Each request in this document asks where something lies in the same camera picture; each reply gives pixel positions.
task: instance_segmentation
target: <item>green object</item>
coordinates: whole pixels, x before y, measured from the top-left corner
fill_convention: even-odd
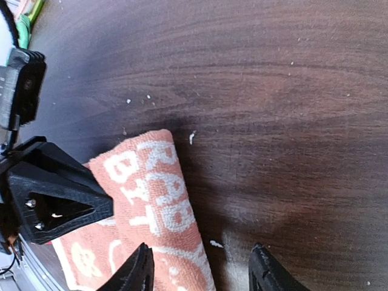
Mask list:
[[[16,22],[16,28],[19,31],[19,46],[22,49],[28,49],[31,40],[31,28],[42,10],[44,0],[37,0],[29,15],[21,15]]]

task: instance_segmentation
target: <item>black mechanical part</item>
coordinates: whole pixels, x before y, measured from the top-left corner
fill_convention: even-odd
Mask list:
[[[2,153],[13,148],[20,126],[36,118],[46,71],[44,60],[41,53],[13,48],[8,65],[0,66],[0,127],[8,131]]]
[[[152,249],[143,243],[98,291],[152,291],[153,280]]]
[[[249,290],[310,291],[298,282],[262,244],[256,244],[250,255]]]
[[[21,233],[45,244],[72,230],[111,217],[113,200],[91,171],[45,137],[34,137],[0,161],[0,251]]]

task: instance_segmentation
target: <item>wire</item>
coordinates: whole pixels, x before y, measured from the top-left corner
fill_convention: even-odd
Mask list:
[[[13,254],[13,261],[12,261],[11,265],[10,265],[8,268],[6,268],[4,271],[2,271],[2,272],[0,273],[0,276],[2,276],[2,275],[4,275],[5,273],[11,271],[11,269],[12,269],[12,267],[13,267],[15,261],[16,261],[16,254],[14,253],[14,254]]]
[[[5,0],[0,0],[0,10],[1,13],[4,15],[4,19],[8,25],[8,29],[10,30],[10,33],[12,35],[12,41],[13,45],[18,49],[19,48],[19,32],[16,28],[15,20],[13,18],[13,14],[11,10],[9,9],[7,3]]]

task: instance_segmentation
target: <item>wood grain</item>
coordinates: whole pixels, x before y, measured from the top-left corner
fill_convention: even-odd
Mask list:
[[[257,241],[312,290],[387,290],[387,5],[48,1],[23,134],[86,162],[171,130],[218,290],[248,289]]]

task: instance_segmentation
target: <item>towel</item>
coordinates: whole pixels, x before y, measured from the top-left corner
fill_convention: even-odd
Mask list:
[[[168,130],[127,139],[89,167],[115,215],[53,241],[70,290],[98,289],[143,242],[153,250],[155,291],[215,290]]]

